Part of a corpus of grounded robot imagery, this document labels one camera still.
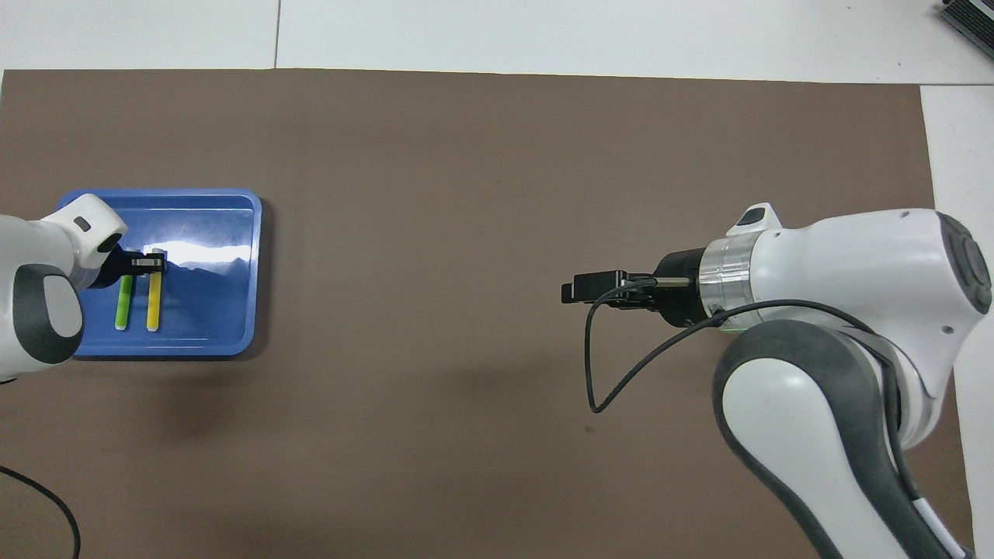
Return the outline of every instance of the brown mat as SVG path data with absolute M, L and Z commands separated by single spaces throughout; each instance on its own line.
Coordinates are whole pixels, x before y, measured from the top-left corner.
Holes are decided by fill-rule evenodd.
M 784 225 L 932 203 L 915 87 L 347 71 L 5 74 L 0 213 L 76 188 L 265 202 L 232 362 L 79 362 L 0 389 L 0 464 L 83 557 L 815 557 L 726 448 L 730 338 L 594 416 L 573 274 L 651 271 L 749 204 Z M 600 394 L 675 332 L 598 319 Z M 956 411 L 911 453 L 971 539 Z M 0 555 L 68 556 L 0 480 Z

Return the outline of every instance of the black cable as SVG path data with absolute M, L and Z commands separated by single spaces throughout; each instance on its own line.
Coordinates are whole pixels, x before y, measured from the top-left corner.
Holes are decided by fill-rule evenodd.
M 621 381 L 618 382 L 618 384 L 614 387 L 614 389 L 611 390 L 611 392 L 607 395 L 606 398 L 604 398 L 603 402 L 597 404 L 596 400 L 593 397 L 593 374 L 590 372 L 590 330 L 593 325 L 593 314 L 597 312 L 597 309 L 601 305 L 603 305 L 610 299 L 618 296 L 620 293 L 624 293 L 626 291 L 631 291 L 633 289 L 639 289 L 643 287 L 652 287 L 655 284 L 656 284 L 655 279 L 647 278 L 647 279 L 638 279 L 631 283 L 627 283 L 620 287 L 616 287 L 608 291 L 607 293 L 601 295 L 596 301 L 594 301 L 593 304 L 590 306 L 590 310 L 586 314 L 586 329 L 583 333 L 583 369 L 586 375 L 586 400 L 590 404 L 590 410 L 596 414 L 599 414 L 600 412 L 604 411 L 604 409 L 606 409 L 607 406 L 609 406 L 610 403 L 614 401 L 614 398 L 617 397 L 617 395 L 621 392 L 621 390 L 623 390 L 624 387 L 627 386 L 629 382 L 631 382 L 631 379 L 635 378 L 635 375 L 637 375 L 639 371 L 645 368 L 645 366 L 648 365 L 649 362 L 651 362 L 653 359 L 658 357 L 659 354 L 661 354 L 662 352 L 673 347 L 677 343 L 680 343 L 684 339 L 696 334 L 697 332 L 705 328 L 720 326 L 729 318 L 736 316 L 737 314 L 742 314 L 744 312 L 750 312 L 762 308 L 772 308 L 778 306 L 802 306 L 806 308 L 813 308 L 815 310 L 821 310 L 823 312 L 827 312 L 829 314 L 832 314 L 833 316 L 837 316 L 845 320 L 846 322 L 852 324 L 853 326 L 856 326 L 857 328 L 863 330 L 864 332 L 873 335 L 877 334 L 875 331 L 873 331 L 873 329 L 870 326 L 868 326 L 865 322 L 863 322 L 859 318 L 856 318 L 852 314 L 849 314 L 848 312 L 845 312 L 843 310 L 839 310 L 834 306 L 829 306 L 827 304 L 823 304 L 820 302 L 804 300 L 804 299 L 775 299 L 775 300 L 767 300 L 767 301 L 744 304 L 742 306 L 733 308 L 732 310 L 719 312 L 713 315 L 711 318 L 701 320 L 697 324 L 690 326 L 686 330 L 676 334 L 670 339 L 659 344 L 655 349 L 650 351 L 648 355 L 643 357 L 641 361 L 636 363 L 635 366 L 632 367 L 627 374 L 625 374 L 625 376 L 621 379 Z
M 911 476 L 911 469 L 908 467 L 908 461 L 905 460 L 905 453 L 901 451 L 901 390 L 898 386 L 897 367 L 888 356 L 877 349 L 853 336 L 848 337 L 860 344 L 867 353 L 880 361 L 881 377 L 884 384 L 884 423 L 887 427 L 888 443 L 891 445 L 891 456 L 894 458 L 894 466 L 898 471 L 898 479 L 901 482 L 901 486 L 905 489 L 905 493 L 908 494 L 908 497 L 912 501 L 918 500 L 921 498 L 921 492 L 918 491 L 918 486 L 914 483 L 914 478 Z M 891 340 L 887 340 L 887 342 L 901 351 Z
M 24 475 L 22 473 L 19 473 L 17 471 L 13 471 L 12 469 L 10 469 L 8 467 L 0 466 L 0 473 L 4 473 L 6 475 L 9 475 L 10 477 L 13 477 L 14 479 L 17 479 L 18 481 L 20 481 L 20 482 L 24 483 L 25 485 L 31 487 L 32 489 L 34 489 L 38 493 L 41 493 L 42 495 L 48 497 L 51 502 L 53 502 L 53 503 L 56 504 L 56 506 L 59 508 L 59 510 L 61 510 L 62 513 L 66 516 L 66 520 L 69 521 L 69 528 L 73 531 L 73 559 L 79 559 L 80 558 L 80 527 L 76 524 L 76 518 L 73 516 L 73 512 L 71 510 L 69 510 L 69 507 L 63 502 L 63 500 L 60 499 L 58 495 L 52 493 L 44 485 L 41 485 L 40 483 L 38 483 L 37 481 L 34 481 L 30 477 L 27 477 L 26 475 Z

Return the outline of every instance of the green stick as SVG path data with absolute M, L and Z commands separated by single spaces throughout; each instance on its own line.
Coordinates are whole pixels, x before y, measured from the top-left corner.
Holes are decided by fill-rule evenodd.
M 127 328 L 127 315 L 131 310 L 131 289 L 134 276 L 122 276 L 121 288 L 117 292 L 117 314 L 114 316 L 114 327 L 118 330 Z

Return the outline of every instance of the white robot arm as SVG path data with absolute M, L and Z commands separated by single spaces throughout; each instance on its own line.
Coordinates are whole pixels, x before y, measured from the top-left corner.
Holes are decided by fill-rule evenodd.
M 932 430 L 952 360 L 991 303 L 980 249 L 933 210 L 874 212 L 784 229 L 769 204 L 651 274 L 580 275 L 563 302 L 659 311 L 743 333 L 718 365 L 722 435 L 823 558 L 971 556 L 918 494 L 902 450 Z
M 69 359 L 83 339 L 77 291 L 127 231 L 92 194 L 40 221 L 0 215 L 0 382 Z

